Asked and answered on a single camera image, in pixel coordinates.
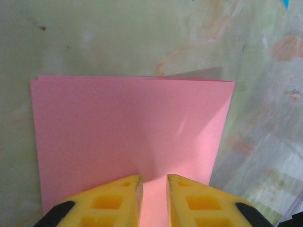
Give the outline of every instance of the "orange stain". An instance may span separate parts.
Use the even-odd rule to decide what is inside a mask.
[[[272,54],[278,61],[291,61],[295,57],[303,58],[303,40],[296,36],[288,36],[274,44]]]
[[[165,76],[165,72],[162,71],[162,67],[165,64],[163,62],[161,62],[159,65],[157,65],[157,67],[155,68],[154,73],[158,76],[158,77],[164,77]]]
[[[227,137],[225,142],[233,151],[245,155],[250,155],[255,148],[254,144],[248,142],[242,133]]]

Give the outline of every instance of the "square hole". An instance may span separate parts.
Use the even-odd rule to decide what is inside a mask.
[[[189,209],[191,210],[222,210],[218,200],[210,195],[190,195],[186,197]]]
[[[234,227],[232,222],[227,218],[195,218],[197,227]]]
[[[79,227],[113,227],[115,216],[84,216]]]
[[[122,195],[101,195],[93,201],[91,208],[118,210],[121,206],[122,200]]]

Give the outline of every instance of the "pink paper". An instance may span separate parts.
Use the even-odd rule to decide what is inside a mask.
[[[31,84],[44,213],[142,174],[142,227],[167,227],[166,174],[209,183],[233,82],[43,79]]]

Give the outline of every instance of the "pink folded card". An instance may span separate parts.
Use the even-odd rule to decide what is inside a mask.
[[[197,78],[33,80],[44,213],[73,194],[142,174],[141,226],[168,226],[166,174],[208,184],[233,87]]]

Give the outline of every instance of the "paper sheet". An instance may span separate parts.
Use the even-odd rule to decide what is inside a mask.
[[[142,174],[141,226],[166,227],[166,174],[208,184],[233,82],[46,78],[31,84],[44,212]]]

